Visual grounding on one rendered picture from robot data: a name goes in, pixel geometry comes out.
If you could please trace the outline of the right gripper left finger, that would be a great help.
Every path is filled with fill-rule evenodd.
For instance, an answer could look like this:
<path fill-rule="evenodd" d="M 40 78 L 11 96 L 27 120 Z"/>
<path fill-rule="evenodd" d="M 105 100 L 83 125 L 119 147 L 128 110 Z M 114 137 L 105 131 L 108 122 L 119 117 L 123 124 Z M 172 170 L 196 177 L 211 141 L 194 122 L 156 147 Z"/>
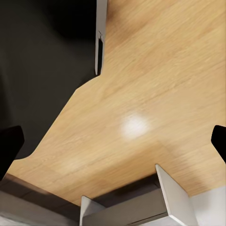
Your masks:
<path fill-rule="evenodd" d="M 0 130 L 0 182 L 24 144 L 20 125 Z"/>

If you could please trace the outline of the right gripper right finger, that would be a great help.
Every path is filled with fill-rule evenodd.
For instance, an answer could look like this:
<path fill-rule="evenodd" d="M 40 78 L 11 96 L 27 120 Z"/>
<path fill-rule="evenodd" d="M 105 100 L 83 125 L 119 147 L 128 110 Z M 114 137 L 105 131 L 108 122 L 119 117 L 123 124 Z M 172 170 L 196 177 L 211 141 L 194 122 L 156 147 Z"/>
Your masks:
<path fill-rule="evenodd" d="M 211 142 L 226 163 L 226 127 L 216 125 L 212 132 Z"/>

